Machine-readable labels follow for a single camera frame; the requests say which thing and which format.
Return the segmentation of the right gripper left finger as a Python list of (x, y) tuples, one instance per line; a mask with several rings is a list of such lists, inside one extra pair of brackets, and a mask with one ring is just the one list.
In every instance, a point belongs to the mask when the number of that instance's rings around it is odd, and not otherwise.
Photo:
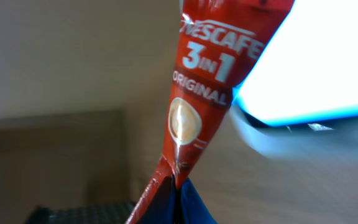
[(176, 192), (175, 179), (164, 178), (137, 224), (174, 224)]

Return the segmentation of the red coffee stick sachet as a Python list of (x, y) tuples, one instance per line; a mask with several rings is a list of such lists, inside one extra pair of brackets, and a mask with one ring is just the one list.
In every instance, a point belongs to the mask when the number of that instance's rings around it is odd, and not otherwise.
[(251, 72), (293, 5), (294, 0), (180, 2), (162, 155), (128, 224), (137, 224), (170, 176), (177, 191), (174, 223), (183, 223), (181, 186), (230, 109), (233, 89)]

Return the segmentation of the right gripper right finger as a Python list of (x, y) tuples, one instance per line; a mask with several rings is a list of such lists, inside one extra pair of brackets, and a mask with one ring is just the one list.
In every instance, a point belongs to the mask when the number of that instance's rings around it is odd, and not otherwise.
[(180, 188), (179, 203), (184, 224), (217, 224), (189, 178)]

